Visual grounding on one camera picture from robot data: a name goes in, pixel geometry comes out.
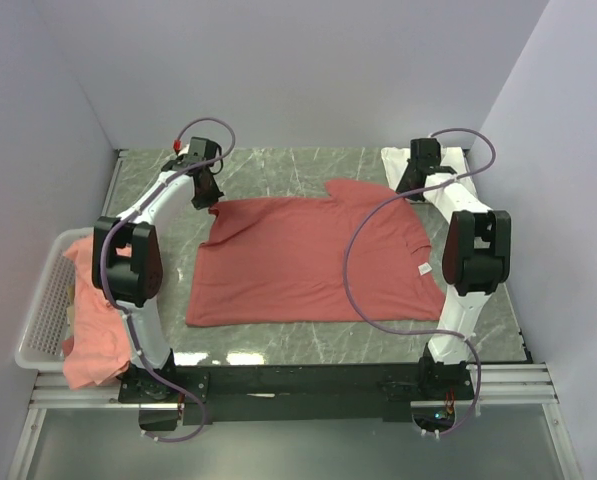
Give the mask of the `dark red t-shirt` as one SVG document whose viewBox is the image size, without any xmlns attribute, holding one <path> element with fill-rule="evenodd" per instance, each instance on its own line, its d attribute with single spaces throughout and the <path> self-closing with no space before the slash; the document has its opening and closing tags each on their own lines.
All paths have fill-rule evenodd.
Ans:
<svg viewBox="0 0 597 480">
<path fill-rule="evenodd" d="M 445 294 L 414 210 L 389 188 L 339 178 L 326 196 L 222 201 L 197 250 L 189 327 L 437 321 Z"/>
</svg>

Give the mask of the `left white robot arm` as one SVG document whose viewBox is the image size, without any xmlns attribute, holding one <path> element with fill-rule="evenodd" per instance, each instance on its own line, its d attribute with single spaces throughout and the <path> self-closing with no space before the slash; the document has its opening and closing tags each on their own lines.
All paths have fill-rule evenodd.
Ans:
<svg viewBox="0 0 597 480">
<path fill-rule="evenodd" d="M 223 196 L 211 170 L 213 162 L 223 162 L 217 142 L 194 137 L 175 151 L 132 206 L 99 217 L 93 230 L 92 283 L 121 316 L 130 345 L 128 379 L 153 397 L 173 388 L 175 379 L 157 309 L 164 278 L 158 232 L 183 207 L 207 209 Z"/>
</svg>

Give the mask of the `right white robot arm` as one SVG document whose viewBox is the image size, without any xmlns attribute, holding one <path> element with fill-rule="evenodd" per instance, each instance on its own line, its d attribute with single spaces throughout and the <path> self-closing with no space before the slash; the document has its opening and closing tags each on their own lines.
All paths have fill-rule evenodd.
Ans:
<svg viewBox="0 0 597 480">
<path fill-rule="evenodd" d="M 447 284 L 438 332 L 425 356 L 443 379 L 457 376 L 469 358 L 466 341 L 480 313 L 510 272 L 511 217 L 482 203 L 467 169 L 453 162 L 433 137 L 410 141 L 409 154 L 396 192 L 432 204 L 448 223 L 442 255 Z"/>
</svg>

